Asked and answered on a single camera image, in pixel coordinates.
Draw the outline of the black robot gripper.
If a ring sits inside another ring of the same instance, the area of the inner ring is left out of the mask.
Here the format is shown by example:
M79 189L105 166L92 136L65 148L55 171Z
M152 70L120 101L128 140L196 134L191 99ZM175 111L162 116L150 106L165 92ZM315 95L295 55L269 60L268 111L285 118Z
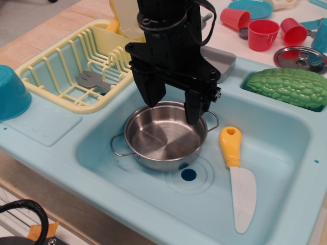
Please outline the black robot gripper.
M189 125L207 112L207 103L219 97L220 72L201 55L197 35L188 28L174 32L146 32L146 42L131 42L125 49L131 56L136 86L147 106L155 107L166 95L169 84L185 91L184 109Z

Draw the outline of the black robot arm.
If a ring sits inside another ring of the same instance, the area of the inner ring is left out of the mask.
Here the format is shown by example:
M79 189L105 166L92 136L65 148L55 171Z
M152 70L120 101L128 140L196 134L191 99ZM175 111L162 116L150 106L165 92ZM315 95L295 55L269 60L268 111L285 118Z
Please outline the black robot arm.
M185 92L184 109L189 125L195 125L220 96L221 73L202 56L200 49L211 38L202 38L200 8L217 18L208 1L138 1L137 22L145 42L133 42L125 50L131 56L136 86L151 108L166 94L166 85Z

